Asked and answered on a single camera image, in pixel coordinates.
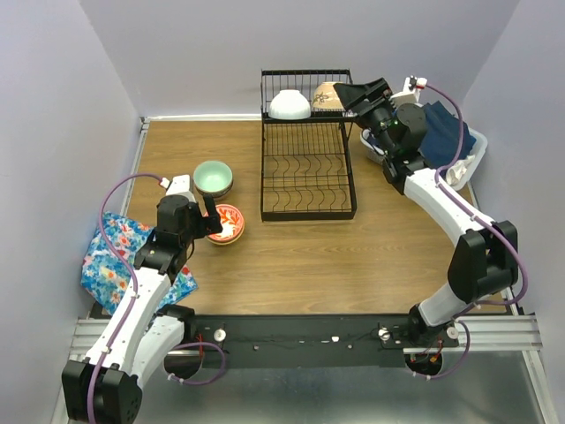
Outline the red white patterned bowl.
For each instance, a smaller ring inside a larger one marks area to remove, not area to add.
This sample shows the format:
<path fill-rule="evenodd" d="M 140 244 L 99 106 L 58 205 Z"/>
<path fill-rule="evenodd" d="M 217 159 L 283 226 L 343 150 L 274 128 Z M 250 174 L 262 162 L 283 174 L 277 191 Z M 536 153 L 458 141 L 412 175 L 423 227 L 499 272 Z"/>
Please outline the red white patterned bowl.
<path fill-rule="evenodd" d="M 216 206 L 220 214 L 222 231 L 220 233 L 208 235 L 208 237 L 218 239 L 230 239 L 238 234 L 244 233 L 245 219 L 241 211 L 230 204 L 219 204 Z"/>

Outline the beige floral bowl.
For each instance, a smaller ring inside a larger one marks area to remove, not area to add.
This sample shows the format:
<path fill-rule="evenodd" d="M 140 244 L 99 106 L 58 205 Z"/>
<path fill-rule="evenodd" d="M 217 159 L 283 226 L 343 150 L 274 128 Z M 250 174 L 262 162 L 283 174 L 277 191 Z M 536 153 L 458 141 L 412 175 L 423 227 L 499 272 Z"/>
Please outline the beige floral bowl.
<path fill-rule="evenodd" d="M 336 81 L 324 81 L 314 91 L 312 108 L 322 111 L 344 111 L 344 107 L 335 91 Z"/>

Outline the mint green bowl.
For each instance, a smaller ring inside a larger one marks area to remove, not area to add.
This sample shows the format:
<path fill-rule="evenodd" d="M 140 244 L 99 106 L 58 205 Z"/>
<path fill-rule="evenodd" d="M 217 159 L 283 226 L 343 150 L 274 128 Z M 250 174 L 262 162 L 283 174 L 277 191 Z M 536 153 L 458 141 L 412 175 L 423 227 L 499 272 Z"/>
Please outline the mint green bowl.
<path fill-rule="evenodd" d="M 195 187 L 203 193 L 219 193 L 229 189 L 233 182 L 231 168 L 221 161 L 205 161 L 194 170 Z"/>

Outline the white ribbed bowl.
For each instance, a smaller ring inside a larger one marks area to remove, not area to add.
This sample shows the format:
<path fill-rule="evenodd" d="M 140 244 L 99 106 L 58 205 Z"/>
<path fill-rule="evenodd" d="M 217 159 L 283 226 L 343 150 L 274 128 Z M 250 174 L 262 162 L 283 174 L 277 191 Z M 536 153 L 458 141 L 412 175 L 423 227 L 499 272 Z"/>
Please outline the white ribbed bowl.
<path fill-rule="evenodd" d="M 268 116 L 279 120 L 306 119 L 311 116 L 311 106 L 298 90 L 284 89 L 271 101 Z"/>

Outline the black wire dish rack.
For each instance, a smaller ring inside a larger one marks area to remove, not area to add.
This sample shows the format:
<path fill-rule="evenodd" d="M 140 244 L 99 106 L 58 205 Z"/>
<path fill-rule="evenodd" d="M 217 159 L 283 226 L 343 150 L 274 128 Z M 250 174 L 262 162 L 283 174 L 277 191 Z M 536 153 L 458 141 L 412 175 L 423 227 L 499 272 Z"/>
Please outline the black wire dish rack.
<path fill-rule="evenodd" d="M 351 83 L 348 69 L 261 72 L 260 215 L 264 222 L 350 220 L 357 211 L 349 137 L 353 119 L 313 106 L 324 82 Z M 299 120 L 270 117 L 271 102 L 296 89 L 312 105 Z"/>

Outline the yellow dotted teal bowl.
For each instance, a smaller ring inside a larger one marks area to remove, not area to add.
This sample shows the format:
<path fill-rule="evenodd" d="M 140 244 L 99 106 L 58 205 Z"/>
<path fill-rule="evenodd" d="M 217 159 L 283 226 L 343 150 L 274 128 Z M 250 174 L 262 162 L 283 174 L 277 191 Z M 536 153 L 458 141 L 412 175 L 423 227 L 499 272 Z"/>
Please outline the yellow dotted teal bowl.
<path fill-rule="evenodd" d="M 222 238 L 222 239 L 218 239 L 218 238 L 213 238 L 213 237 L 208 237 L 207 239 L 213 243 L 214 245 L 217 246 L 227 246 L 230 244 L 235 243 L 236 241 L 238 241 L 240 238 L 242 237 L 242 233 L 238 234 L 237 236 L 234 236 L 232 238 Z"/>

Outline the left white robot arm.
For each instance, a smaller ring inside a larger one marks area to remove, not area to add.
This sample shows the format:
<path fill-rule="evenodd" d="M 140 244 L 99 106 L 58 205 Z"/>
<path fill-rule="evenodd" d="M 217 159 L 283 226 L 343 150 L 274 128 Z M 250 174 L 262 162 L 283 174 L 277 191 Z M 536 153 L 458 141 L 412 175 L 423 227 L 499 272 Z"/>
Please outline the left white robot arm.
<path fill-rule="evenodd" d="M 190 308 L 159 307 L 189 259 L 195 240 L 222 231 L 215 200 L 202 205 L 169 194 L 157 224 L 136 252 L 131 281 L 104 331 L 82 360 L 68 360 L 62 389 L 68 417 L 86 423 L 132 423 L 146 380 L 167 353 L 197 345 Z"/>

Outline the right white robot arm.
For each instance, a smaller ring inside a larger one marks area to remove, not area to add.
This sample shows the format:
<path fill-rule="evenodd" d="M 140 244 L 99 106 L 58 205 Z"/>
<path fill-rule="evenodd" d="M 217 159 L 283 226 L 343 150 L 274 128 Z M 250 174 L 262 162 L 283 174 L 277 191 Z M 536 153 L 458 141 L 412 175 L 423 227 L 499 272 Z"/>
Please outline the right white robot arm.
<path fill-rule="evenodd" d="M 410 344 L 428 345 L 457 315 L 517 282 L 516 227 L 478 211 L 431 167 L 420 149 L 427 133 L 422 107 L 414 101 L 397 104 L 384 79 L 336 83 L 334 90 L 343 108 L 378 141 L 386 180 L 418 204 L 455 246 L 447 282 L 408 314 Z"/>

